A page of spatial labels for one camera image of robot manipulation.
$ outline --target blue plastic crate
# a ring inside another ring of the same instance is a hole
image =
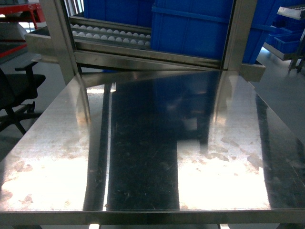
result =
[[[288,6],[296,6],[305,4],[304,0],[284,0],[281,6],[288,7]]]
[[[206,15],[153,7],[151,48],[158,51],[221,59],[228,20]],[[270,26],[252,25],[245,63],[254,63]]]
[[[156,0],[156,7],[202,14],[220,18],[230,18],[233,0]]]
[[[265,42],[273,46],[275,44],[275,37],[280,35],[288,35],[291,33],[292,32],[290,30],[287,30],[285,28],[277,28],[274,32],[268,34]]]
[[[255,63],[268,34],[275,31],[275,29],[272,26],[252,24],[244,51],[243,63]]]
[[[283,0],[258,0],[254,24],[272,25]],[[156,0],[156,7],[207,16],[230,18],[233,0]]]
[[[298,24],[292,26],[285,26],[284,29],[290,31],[291,33],[300,33],[303,32],[305,29],[305,24]]]
[[[84,16],[151,27],[153,4],[154,0],[84,0]]]
[[[294,53],[300,43],[302,33],[282,35],[275,38],[275,48],[282,53]]]

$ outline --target stainless steel tabletop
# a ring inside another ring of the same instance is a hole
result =
[[[304,223],[304,180],[235,72],[84,73],[0,163],[0,225]]]

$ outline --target metal rack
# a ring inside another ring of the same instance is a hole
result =
[[[45,31],[45,33],[42,31],[42,34],[29,34],[26,37],[29,50],[42,54],[41,61],[58,62],[64,73],[66,83],[77,72],[80,72],[80,65],[88,64],[94,67],[128,71],[224,69],[253,72],[252,69],[257,68],[257,73],[251,76],[254,80],[255,78],[258,80],[264,72],[262,65],[242,64],[256,1],[236,0],[234,2],[222,60],[75,39],[72,35],[70,23],[77,22],[91,26],[107,23],[111,27],[126,27],[126,25],[78,17],[68,18],[65,3],[61,0],[42,0],[41,5],[44,9],[48,31]],[[131,26],[130,29],[138,31],[148,28]]]
[[[296,19],[296,20],[303,20],[303,19],[305,19],[305,5],[303,4],[303,5],[297,5],[297,6],[291,6],[291,7],[280,7],[277,14],[288,17],[288,18]],[[304,53],[303,53],[303,49],[305,47],[304,35],[305,35],[305,30],[301,36],[300,44],[297,48],[297,51],[294,53],[282,53],[267,43],[264,44],[264,48],[266,48],[268,51],[272,52],[274,55],[276,55],[283,61],[291,59],[291,62],[289,65],[289,70],[296,68],[297,72],[300,72],[304,65]],[[299,65],[297,66],[296,64],[297,64],[297,61],[299,58],[302,58],[302,59],[301,59]]]

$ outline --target office chair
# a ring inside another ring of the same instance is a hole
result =
[[[4,74],[0,69],[0,110],[5,109],[7,115],[0,117],[0,131],[11,124],[15,124],[24,135],[26,130],[20,121],[37,118],[41,113],[34,113],[35,102],[26,104],[17,111],[13,107],[22,105],[27,99],[37,97],[37,88],[45,81],[44,75],[33,74],[32,67],[36,62],[27,62],[16,71],[25,71],[26,74]]]

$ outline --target white ball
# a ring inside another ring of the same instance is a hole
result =
[[[87,33],[87,34],[86,34],[86,37],[87,37],[87,38],[92,38],[93,36],[92,36],[91,33]]]
[[[79,36],[79,37],[84,37],[84,36],[85,36],[85,33],[80,32],[80,33],[78,34],[78,36]]]

